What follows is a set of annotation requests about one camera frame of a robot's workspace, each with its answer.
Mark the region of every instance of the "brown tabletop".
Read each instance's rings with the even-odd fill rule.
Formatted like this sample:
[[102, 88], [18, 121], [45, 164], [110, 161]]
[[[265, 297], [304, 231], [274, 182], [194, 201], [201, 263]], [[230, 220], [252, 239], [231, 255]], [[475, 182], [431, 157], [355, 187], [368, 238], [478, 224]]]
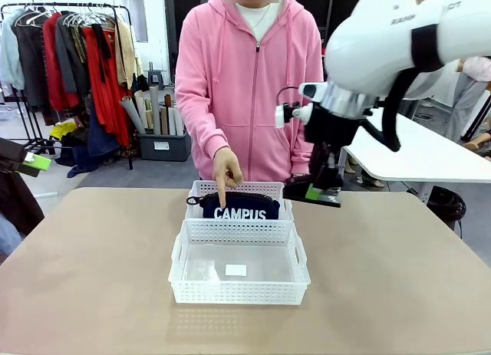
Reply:
[[491, 271], [417, 198], [295, 203], [300, 307], [177, 305], [185, 190], [79, 189], [0, 266], [0, 353], [443, 354], [491, 349]]

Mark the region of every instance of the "gray box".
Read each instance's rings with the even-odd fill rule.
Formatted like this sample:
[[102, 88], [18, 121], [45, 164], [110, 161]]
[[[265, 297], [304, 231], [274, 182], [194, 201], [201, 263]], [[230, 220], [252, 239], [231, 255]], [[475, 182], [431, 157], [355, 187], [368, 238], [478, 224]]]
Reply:
[[140, 134], [141, 158], [152, 161], [185, 162], [191, 154], [191, 138], [183, 136]]

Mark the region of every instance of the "empty white basket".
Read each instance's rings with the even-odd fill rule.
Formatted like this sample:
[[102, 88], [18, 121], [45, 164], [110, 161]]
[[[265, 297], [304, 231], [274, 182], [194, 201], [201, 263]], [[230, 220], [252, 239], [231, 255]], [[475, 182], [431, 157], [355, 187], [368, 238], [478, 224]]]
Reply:
[[292, 221], [189, 219], [169, 281], [177, 303], [300, 305], [310, 277]]
[[[239, 185], [237, 189], [227, 189], [231, 192], [250, 192], [255, 194], [263, 194], [269, 196], [279, 202], [279, 215], [281, 220], [293, 221], [292, 202], [283, 199], [283, 188], [285, 186], [282, 182], [244, 182]], [[216, 192], [216, 182], [214, 181], [195, 181], [193, 188], [189, 192], [191, 196], [207, 196]], [[188, 205], [186, 210], [186, 219], [202, 219], [203, 208], [199, 205]]]

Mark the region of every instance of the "hand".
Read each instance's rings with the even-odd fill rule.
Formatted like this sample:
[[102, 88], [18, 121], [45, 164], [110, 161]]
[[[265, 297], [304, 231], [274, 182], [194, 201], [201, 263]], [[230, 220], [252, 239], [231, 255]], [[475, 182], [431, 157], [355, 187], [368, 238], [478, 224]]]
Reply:
[[461, 73], [463, 71], [463, 62], [462, 60], [459, 61], [459, 65], [457, 66], [457, 73]]
[[218, 187], [218, 197], [220, 199], [220, 207], [226, 207], [225, 189], [236, 188], [242, 184], [244, 178], [240, 170], [239, 160], [237, 156], [227, 146], [217, 150], [213, 158], [213, 178]]

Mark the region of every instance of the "label on bin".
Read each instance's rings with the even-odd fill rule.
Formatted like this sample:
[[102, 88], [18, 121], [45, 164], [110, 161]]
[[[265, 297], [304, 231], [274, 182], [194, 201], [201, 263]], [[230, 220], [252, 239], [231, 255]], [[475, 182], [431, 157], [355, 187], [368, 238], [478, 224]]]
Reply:
[[225, 276], [247, 276], [246, 265], [225, 265]]
[[155, 150], [170, 150], [169, 142], [153, 142]]

